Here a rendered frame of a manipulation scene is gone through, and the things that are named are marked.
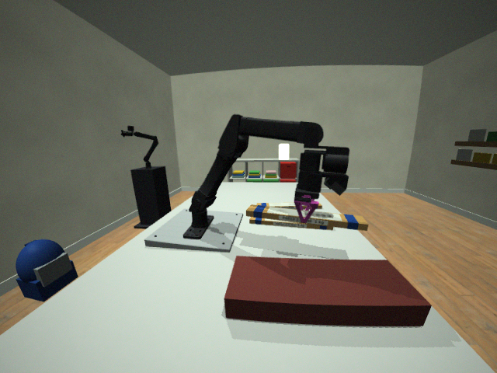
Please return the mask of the white electrode pack with printed label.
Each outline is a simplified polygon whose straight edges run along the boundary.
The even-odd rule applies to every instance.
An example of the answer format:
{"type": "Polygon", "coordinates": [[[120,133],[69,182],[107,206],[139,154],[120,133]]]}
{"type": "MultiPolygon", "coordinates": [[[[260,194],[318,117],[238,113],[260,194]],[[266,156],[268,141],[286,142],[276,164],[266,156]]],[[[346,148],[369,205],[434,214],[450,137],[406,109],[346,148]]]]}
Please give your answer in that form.
{"type": "Polygon", "coordinates": [[[258,224],[258,225],[275,225],[275,226],[285,226],[285,227],[295,227],[295,228],[314,228],[314,229],[324,229],[324,230],[333,230],[333,227],[321,226],[321,225],[309,225],[303,223],[293,223],[288,221],[277,221],[265,218],[254,218],[251,217],[249,219],[249,224],[258,224]]]}
{"type": "MultiPolygon", "coordinates": [[[[282,207],[289,209],[296,209],[294,203],[257,203],[257,205],[268,206],[268,207],[282,207]]],[[[306,209],[307,206],[302,205],[303,209],[306,209]]],[[[322,205],[319,203],[317,209],[322,209],[322,205]]]]}

